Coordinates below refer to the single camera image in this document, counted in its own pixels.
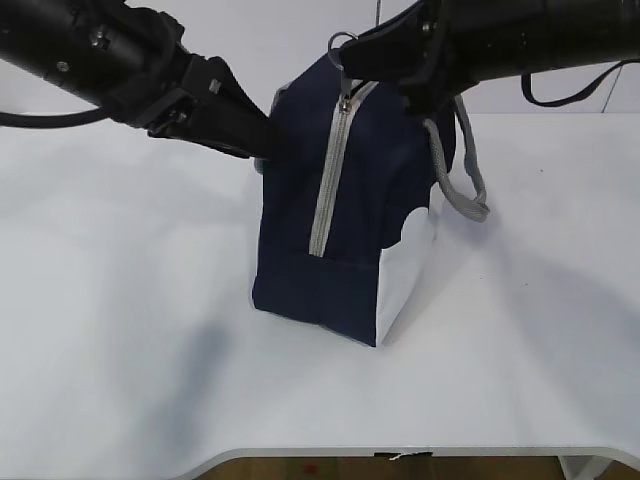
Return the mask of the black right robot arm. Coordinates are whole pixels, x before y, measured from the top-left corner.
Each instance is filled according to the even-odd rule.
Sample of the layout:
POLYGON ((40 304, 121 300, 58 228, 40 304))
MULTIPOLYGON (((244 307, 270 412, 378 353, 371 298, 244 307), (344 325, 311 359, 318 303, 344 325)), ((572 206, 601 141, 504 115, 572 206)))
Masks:
POLYGON ((636 1, 417 1, 344 43, 347 77, 396 85, 427 115, 481 82, 639 60, 636 1))

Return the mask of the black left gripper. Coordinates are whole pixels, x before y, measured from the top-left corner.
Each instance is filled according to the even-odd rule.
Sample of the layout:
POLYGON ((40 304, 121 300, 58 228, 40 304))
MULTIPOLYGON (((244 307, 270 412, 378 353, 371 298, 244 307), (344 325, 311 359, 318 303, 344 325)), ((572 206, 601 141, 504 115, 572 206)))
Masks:
POLYGON ((221 57, 191 55, 167 104, 147 125, 153 138, 182 140, 238 158, 271 159, 286 135, 246 95, 221 57))

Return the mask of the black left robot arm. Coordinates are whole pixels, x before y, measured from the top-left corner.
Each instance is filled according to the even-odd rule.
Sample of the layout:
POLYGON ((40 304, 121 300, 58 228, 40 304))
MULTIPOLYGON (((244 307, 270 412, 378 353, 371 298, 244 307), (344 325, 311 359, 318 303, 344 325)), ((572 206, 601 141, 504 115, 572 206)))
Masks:
POLYGON ((152 138, 271 157, 281 131, 224 59, 184 47, 184 32, 168 13, 123 1, 2 2, 2 60, 94 106, 60 115, 4 112, 2 126, 60 129, 110 119, 152 138))

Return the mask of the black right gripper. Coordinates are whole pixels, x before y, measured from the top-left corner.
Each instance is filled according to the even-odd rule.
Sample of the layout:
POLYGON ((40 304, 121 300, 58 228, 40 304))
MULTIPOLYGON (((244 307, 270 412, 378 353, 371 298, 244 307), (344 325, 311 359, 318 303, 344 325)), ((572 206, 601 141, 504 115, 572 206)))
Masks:
POLYGON ((477 84, 464 71, 456 45, 457 1, 419 1, 339 48, 348 77, 394 83, 406 112, 435 113, 477 84))

